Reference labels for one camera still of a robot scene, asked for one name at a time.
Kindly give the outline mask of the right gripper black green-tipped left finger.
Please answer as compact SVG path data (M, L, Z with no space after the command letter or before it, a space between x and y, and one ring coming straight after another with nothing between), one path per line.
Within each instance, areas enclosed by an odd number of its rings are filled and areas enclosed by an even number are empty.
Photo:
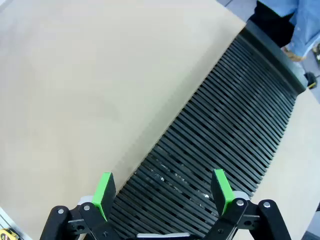
M41 240L115 240L117 232L108 221L116 186L111 172L102 174L92 198L75 208L57 205L49 213Z

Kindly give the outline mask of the person's left hand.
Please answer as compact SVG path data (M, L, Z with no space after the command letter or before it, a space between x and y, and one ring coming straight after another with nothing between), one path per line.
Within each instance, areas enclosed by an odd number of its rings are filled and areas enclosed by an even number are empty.
M306 59L305 56L298 56L294 54L292 51L288 50L286 46L284 46L282 50L287 55L287 57L291 59L293 62L301 62Z

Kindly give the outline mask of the right gripper black green-tipped right finger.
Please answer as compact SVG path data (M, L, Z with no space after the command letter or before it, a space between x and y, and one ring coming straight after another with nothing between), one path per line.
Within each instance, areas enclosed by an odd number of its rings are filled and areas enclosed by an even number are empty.
M218 212L211 240L232 240L238 230L248 230L255 240L291 239L276 202L264 199L254 204L246 193L236 197L223 169L213 171L211 193Z

